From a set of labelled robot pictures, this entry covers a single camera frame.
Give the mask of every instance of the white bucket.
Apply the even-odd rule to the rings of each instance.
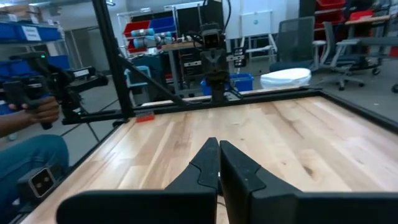
[[[307,85],[311,79],[311,70],[307,68],[291,68],[261,75],[263,89],[287,86]]]

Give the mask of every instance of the office chair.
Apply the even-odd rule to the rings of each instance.
[[[313,66],[313,16],[289,19],[279,23],[276,40],[277,62],[269,67],[270,72],[290,68],[309,68]]]
[[[357,82],[359,86],[365,86],[363,80],[351,77],[351,71],[355,66],[359,66],[364,60],[360,55],[342,55],[345,48],[349,45],[356,45],[356,42],[342,41],[335,42],[335,34],[333,33],[333,25],[331,22],[323,22],[326,34],[326,50],[321,58],[320,68],[329,68],[339,74],[322,78],[317,84],[325,82],[336,82],[339,84],[339,90],[345,89],[345,83],[348,81]]]

